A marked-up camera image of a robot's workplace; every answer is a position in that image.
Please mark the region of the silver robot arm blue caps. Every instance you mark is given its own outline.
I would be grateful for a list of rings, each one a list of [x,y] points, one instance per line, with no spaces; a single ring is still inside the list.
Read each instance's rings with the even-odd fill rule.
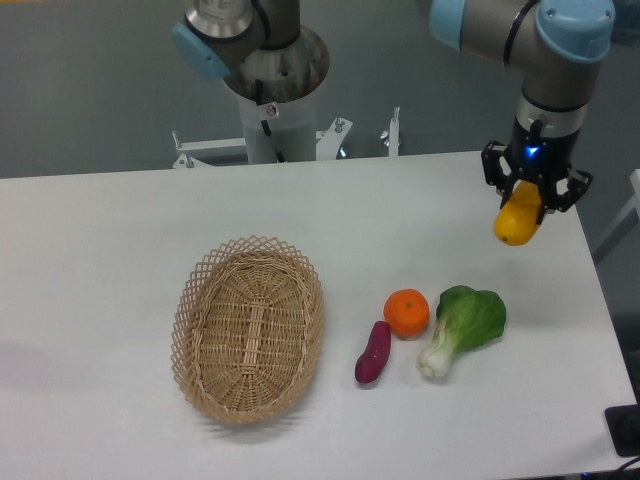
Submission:
[[[601,64],[610,49],[609,1],[435,1],[429,25],[442,43],[519,70],[524,79],[511,139],[481,158],[503,205],[534,192],[532,215],[570,209],[592,177],[572,167]],[[190,1],[172,30],[182,58],[201,77],[223,81],[250,106],[245,134],[254,162],[311,160],[315,135],[284,124],[286,105],[325,80],[329,54],[300,21],[296,1]]]

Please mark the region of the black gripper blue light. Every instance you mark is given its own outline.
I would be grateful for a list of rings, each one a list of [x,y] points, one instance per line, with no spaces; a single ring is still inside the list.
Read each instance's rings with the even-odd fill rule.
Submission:
[[[561,137],[534,137],[517,120],[510,143],[491,140],[481,152],[485,182],[501,196],[500,209],[510,200],[516,182],[537,186],[540,207],[536,223],[547,214],[568,211],[588,191],[593,175],[571,167],[571,154],[579,130]]]

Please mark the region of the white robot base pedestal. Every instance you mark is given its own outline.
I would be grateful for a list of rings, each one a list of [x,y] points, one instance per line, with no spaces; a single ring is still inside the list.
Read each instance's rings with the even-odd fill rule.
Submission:
[[[258,105],[237,97],[250,164],[316,159],[316,104],[313,94],[291,102]]]

